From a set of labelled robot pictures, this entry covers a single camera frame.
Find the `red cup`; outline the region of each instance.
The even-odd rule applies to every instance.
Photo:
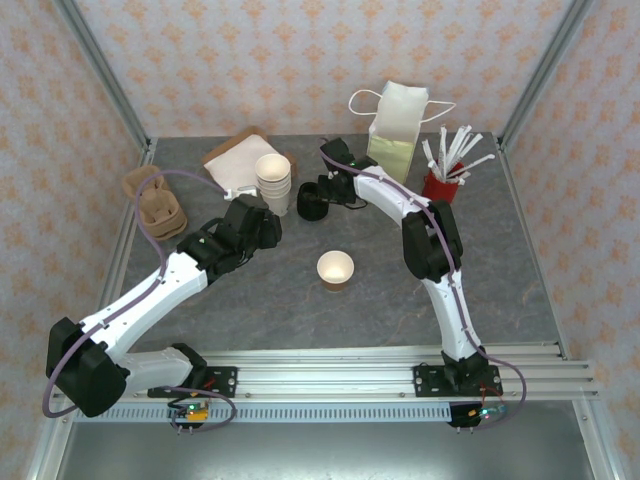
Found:
[[[463,168],[462,162],[456,163],[451,172],[457,172],[461,168]],[[429,175],[424,177],[424,188],[422,189],[422,196],[427,197],[430,200],[446,200],[447,203],[453,202],[453,197],[456,196],[456,192],[458,191],[458,187],[460,185],[458,182],[455,183],[443,183],[436,178],[431,170],[429,170]]]

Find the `cable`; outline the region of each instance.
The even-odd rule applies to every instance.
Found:
[[[69,350],[65,352],[65,354],[62,356],[58,364],[53,369],[53,372],[51,372],[51,376],[49,377],[49,381],[47,382],[47,386],[45,387],[45,390],[44,390],[44,395],[42,396],[42,413],[44,413],[45,417],[48,417],[48,418],[62,417],[64,415],[67,415],[68,413],[73,412],[75,409],[78,408],[77,406],[73,405],[59,412],[52,412],[51,406],[50,406],[53,388],[55,387],[58,377],[60,376],[60,372],[62,372],[62,369],[67,365],[71,357],[78,351],[78,349],[84,344],[84,342],[86,342],[89,338],[91,338],[91,336],[93,336],[97,331],[99,331],[101,328],[106,327],[107,325],[109,325],[109,323],[111,323],[113,320],[118,318],[120,315],[127,312],[134,306],[138,305],[140,302],[142,302],[145,298],[151,295],[151,293],[162,282],[164,274],[167,271],[167,256],[162,250],[162,247],[160,246],[160,244],[156,241],[155,238],[153,238],[149,234],[149,232],[147,232],[146,228],[144,228],[144,225],[142,224],[142,219],[140,215],[140,196],[142,195],[142,191],[144,190],[144,187],[146,187],[146,185],[149,182],[163,175],[180,175],[183,177],[193,178],[195,180],[198,180],[204,183],[205,185],[208,185],[210,187],[213,187],[219,190],[221,193],[224,193],[224,189],[220,185],[218,185],[215,181],[200,177],[199,175],[196,175],[195,173],[187,172],[186,170],[163,170],[163,171],[154,173],[153,175],[150,175],[149,177],[143,180],[143,182],[138,187],[138,190],[136,191],[136,202],[135,202],[134,213],[135,213],[136,222],[138,223],[138,227],[140,228],[140,231],[142,232],[144,237],[147,239],[147,241],[151,244],[153,249],[156,251],[156,253],[158,254],[158,257],[160,257],[160,271],[158,272],[158,277],[153,281],[151,285],[149,285],[149,288],[147,288],[144,292],[142,292],[138,297],[134,298],[129,303],[127,303],[124,307],[120,308],[119,310],[116,310],[111,315],[107,316],[102,321],[101,324],[97,324],[93,328],[91,328],[88,332],[86,332],[78,340],[76,340],[74,344],[71,345]]]
[[[325,160],[326,162],[330,163],[334,167],[340,168],[342,170],[345,170],[345,171],[347,171],[349,173],[353,173],[355,175],[363,175],[365,177],[373,178],[375,180],[379,180],[381,182],[386,183],[387,185],[391,186],[393,189],[397,190],[407,200],[413,201],[413,203],[416,204],[418,207],[420,207],[420,210],[422,210],[424,212],[424,214],[427,216],[427,218],[429,219],[429,222],[431,223],[431,225],[433,226],[434,230],[436,231],[436,235],[438,236],[438,240],[440,241],[440,245],[442,246],[442,249],[444,251],[445,257],[447,258],[447,263],[449,264],[449,274],[448,274],[447,278],[449,280],[449,286],[452,287],[453,297],[455,299],[456,307],[458,308],[458,313],[460,314],[460,320],[462,322],[462,329],[464,330],[464,333],[465,333],[465,335],[467,337],[467,340],[469,341],[471,346],[475,349],[476,352],[478,352],[478,354],[481,357],[485,358],[489,362],[497,363],[498,365],[503,365],[503,366],[505,366],[507,368],[510,368],[511,370],[513,370],[516,373],[516,375],[518,375],[518,377],[520,378],[520,382],[522,383],[522,397],[520,397],[520,401],[518,402],[516,407],[511,410],[511,412],[508,415],[506,415],[504,417],[501,417],[499,420],[497,420],[495,422],[492,422],[492,423],[490,423],[488,425],[480,425],[480,426],[476,427],[474,430],[486,430],[488,428],[493,428],[496,425],[499,425],[500,423],[503,423],[506,420],[513,418],[522,409],[522,407],[524,405],[524,402],[525,402],[525,400],[527,398],[527,381],[525,380],[524,375],[522,374],[522,372],[520,371],[520,369],[518,367],[516,367],[512,363],[509,363],[509,362],[507,362],[505,360],[500,360],[500,359],[495,358],[495,357],[487,354],[486,352],[484,352],[480,348],[480,346],[478,344],[476,344],[476,342],[473,340],[473,337],[469,333],[469,324],[467,323],[467,319],[466,319],[466,315],[465,315],[465,312],[464,312],[464,308],[462,308],[462,301],[460,300],[460,295],[458,294],[458,290],[456,288],[456,283],[455,283],[455,280],[453,279],[453,273],[456,271],[455,263],[453,262],[453,257],[451,255],[451,251],[449,250],[449,246],[447,245],[447,241],[444,238],[444,234],[442,233],[442,230],[440,229],[440,225],[438,225],[438,223],[436,222],[436,219],[435,219],[435,216],[433,215],[433,213],[431,213],[431,211],[427,208],[426,205],[423,205],[422,202],[420,202],[414,196],[412,196],[409,193],[407,193],[405,191],[405,189],[401,185],[396,184],[395,182],[392,182],[387,177],[374,175],[372,173],[365,172],[365,171],[362,171],[362,170],[358,170],[357,168],[349,167],[347,165],[343,165],[341,163],[338,163],[335,160],[333,160],[332,158],[330,158],[327,155],[325,155],[325,153],[322,150],[320,150],[320,156],[322,157],[323,160]]]
[[[197,430],[190,429],[191,433],[210,432],[211,430],[216,430],[218,428],[222,428],[222,427],[228,425],[229,423],[231,423],[231,421],[234,418],[236,418],[236,415],[238,414],[238,408],[236,407],[236,404],[233,403],[233,401],[229,397],[226,397],[226,396],[222,395],[221,393],[209,392],[208,390],[197,390],[197,389],[193,389],[193,388],[183,388],[183,387],[160,387],[160,388],[163,388],[165,390],[173,390],[174,392],[197,393],[197,394],[200,394],[200,395],[205,395],[205,396],[210,397],[210,398],[219,398],[220,400],[224,400],[225,402],[227,402],[229,404],[229,406],[231,407],[231,414],[225,420],[223,420],[222,422],[214,423],[212,425],[202,426],[202,427],[198,428]],[[176,417],[179,414],[181,414],[182,412],[187,411],[188,408],[189,408],[188,406],[184,406],[184,407],[182,407],[182,408],[180,408],[178,410],[175,410],[173,412],[173,414],[171,415],[171,426],[178,433],[180,433],[180,431],[182,430],[182,427],[180,425],[178,425],[178,423],[176,422]]]

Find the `wallpaper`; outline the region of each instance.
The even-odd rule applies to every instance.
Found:
[[[640,9],[598,2],[509,157],[571,353],[640,478]]]
[[[92,313],[138,149],[51,0],[0,2],[0,465],[23,479],[50,326]]]
[[[500,133],[570,3],[79,0],[147,134],[158,137],[248,125],[366,132],[372,117],[351,114],[349,97],[387,80],[457,102],[443,117],[451,127]],[[354,104],[376,105],[372,95]]]

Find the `white paper bag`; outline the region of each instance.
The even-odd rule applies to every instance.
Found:
[[[353,99],[362,92],[380,97],[376,112],[356,112],[351,107]],[[428,104],[450,105],[445,111],[422,120]],[[426,87],[407,87],[388,81],[382,95],[372,90],[358,90],[349,99],[349,110],[356,115],[375,115],[369,127],[367,155],[384,168],[394,180],[404,183],[409,173],[420,126],[455,108],[453,102],[429,100]]]

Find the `purple cable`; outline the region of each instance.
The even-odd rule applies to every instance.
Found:
[[[82,335],[78,340],[75,341],[75,343],[73,345],[71,345],[69,350],[67,350],[65,352],[65,354],[62,356],[62,358],[60,359],[60,361],[56,365],[56,367],[53,369],[53,372],[51,372],[51,376],[49,377],[49,381],[47,382],[47,386],[45,387],[45,390],[44,390],[44,395],[42,397],[42,413],[44,413],[45,417],[48,417],[48,418],[62,417],[64,415],[68,414],[68,413],[73,412],[75,409],[78,408],[75,405],[73,405],[73,406],[71,406],[69,408],[66,408],[64,410],[61,410],[59,412],[52,412],[51,411],[49,403],[51,401],[51,395],[53,393],[53,388],[54,388],[54,386],[56,384],[56,381],[58,380],[58,377],[60,376],[60,372],[62,372],[62,369],[67,365],[67,363],[69,362],[71,357],[74,355],[74,353],[76,353],[78,351],[78,349],[82,346],[82,344],[84,342],[86,342],[89,338],[91,338],[91,336],[93,334],[95,334],[101,328],[104,328],[105,326],[107,326],[109,323],[111,323],[113,320],[118,318],[120,315],[122,315],[126,311],[130,310],[131,308],[133,308],[134,306],[139,304],[142,300],[144,300],[149,295],[151,295],[151,293],[156,289],[156,287],[158,285],[160,285],[160,282],[162,281],[162,277],[164,277],[164,274],[167,271],[167,257],[166,257],[166,254],[164,253],[164,251],[162,250],[162,247],[156,241],[156,239],[153,238],[149,234],[149,232],[147,232],[146,228],[144,228],[144,225],[142,224],[142,219],[140,217],[140,196],[142,195],[142,191],[144,190],[144,187],[151,180],[154,180],[155,178],[163,176],[163,175],[181,175],[183,177],[193,178],[195,180],[199,180],[200,182],[204,183],[205,185],[213,187],[213,188],[215,188],[217,190],[220,190],[221,192],[224,193],[224,189],[220,185],[218,185],[216,182],[214,182],[213,180],[209,180],[209,179],[203,178],[203,177],[201,177],[199,175],[196,175],[195,173],[187,172],[185,170],[164,170],[164,171],[160,171],[160,172],[154,173],[153,175],[145,178],[144,181],[140,184],[140,186],[138,187],[138,190],[136,191],[136,202],[135,202],[135,209],[134,209],[135,216],[136,216],[136,222],[138,223],[138,227],[140,228],[140,231],[142,232],[144,237],[149,241],[149,243],[151,244],[153,249],[156,251],[156,253],[160,257],[160,272],[158,274],[158,278],[156,278],[153,281],[153,283],[151,285],[149,285],[149,288],[147,288],[144,292],[142,292],[138,297],[136,297],[133,300],[131,300],[124,307],[122,307],[119,310],[116,310],[115,312],[113,312],[111,315],[109,315],[107,318],[105,318],[102,321],[101,324],[95,325],[88,332],[86,332],[84,335]]]
[[[387,185],[390,185],[391,187],[393,187],[395,190],[397,190],[403,197],[405,197],[407,200],[412,200],[413,199],[413,203],[415,203],[418,207],[420,207],[420,209],[424,212],[424,214],[427,216],[427,218],[429,219],[429,222],[431,222],[431,225],[433,225],[434,230],[436,231],[436,235],[438,236],[438,240],[440,241],[440,245],[442,245],[442,249],[444,250],[444,254],[447,257],[447,262],[449,263],[449,283],[450,286],[453,286],[452,290],[453,290],[453,296],[455,298],[456,301],[456,306],[458,307],[458,313],[460,314],[460,320],[462,321],[462,328],[464,330],[464,333],[467,337],[467,340],[469,341],[469,343],[471,344],[471,346],[476,350],[476,352],[478,352],[478,354],[480,354],[480,356],[484,357],[486,360],[493,362],[493,363],[497,363],[499,365],[504,365],[507,368],[510,368],[511,370],[513,370],[516,375],[518,375],[518,377],[520,378],[520,382],[522,382],[522,397],[520,398],[520,401],[518,402],[518,405],[516,405],[516,407],[511,410],[511,412],[504,416],[501,417],[499,420],[496,420],[495,422],[489,423],[488,425],[480,425],[478,427],[475,427],[474,430],[486,430],[488,428],[492,428],[495,427],[496,425],[503,423],[504,421],[514,417],[523,407],[525,399],[527,398],[527,382],[524,378],[524,375],[522,374],[522,372],[520,371],[520,369],[518,367],[516,367],[515,365],[506,362],[504,360],[500,360],[498,358],[495,358],[491,355],[488,355],[487,353],[485,353],[484,351],[482,351],[482,349],[478,346],[478,344],[476,344],[476,342],[473,340],[473,337],[471,336],[471,334],[469,333],[469,324],[467,323],[467,319],[465,318],[464,315],[464,309],[462,308],[462,301],[460,300],[460,296],[458,294],[457,289],[455,288],[455,282],[453,280],[453,273],[456,270],[455,267],[455,263],[453,262],[453,257],[451,256],[451,251],[449,250],[449,246],[447,245],[447,241],[444,238],[444,234],[442,233],[442,230],[440,229],[440,226],[438,225],[438,223],[436,222],[435,216],[433,215],[433,213],[431,213],[429,211],[429,209],[427,208],[426,205],[423,205],[422,203],[420,203],[419,201],[417,201],[415,198],[413,198],[411,195],[409,195],[404,188],[402,188],[400,185],[396,184],[395,182],[390,181],[388,178],[386,177],[380,177],[379,175],[374,175],[372,173],[369,172],[363,172],[362,170],[358,170],[357,168],[353,168],[353,167],[349,167],[347,165],[342,165],[341,163],[336,162],[335,160],[333,160],[332,158],[329,158],[327,155],[325,155],[325,153],[320,150],[320,156],[322,157],[323,160],[327,161],[328,163],[330,163],[331,165],[333,165],[334,167],[340,168],[342,170],[345,170],[349,173],[353,173],[355,175],[363,175],[365,177],[369,177],[369,178],[373,178],[375,180],[379,180],[382,181],[384,183],[386,183]]]
[[[160,387],[163,388],[165,390],[173,390],[174,392],[184,392],[184,393],[198,393],[200,395],[205,395],[207,397],[210,398],[219,398],[220,400],[224,400],[225,402],[227,402],[229,404],[229,406],[231,407],[231,414],[222,422],[218,422],[218,423],[214,423],[213,425],[207,425],[207,426],[203,426],[200,427],[198,429],[191,429],[190,432],[191,433],[202,433],[202,432],[210,432],[211,430],[216,430],[218,428],[222,428],[226,425],[229,425],[229,423],[231,423],[231,421],[236,418],[236,415],[238,414],[238,409],[236,407],[236,404],[233,403],[233,401],[231,401],[231,399],[229,397],[225,397],[224,395],[222,395],[221,393],[216,393],[216,392],[209,392],[207,390],[196,390],[193,388],[184,388],[184,387]],[[171,415],[171,426],[178,432],[180,433],[182,431],[182,427],[180,425],[177,424],[176,422],[176,417],[178,416],[178,414],[185,412],[187,410],[188,406],[185,406],[183,408],[179,408],[176,411],[173,412],[173,415]]]

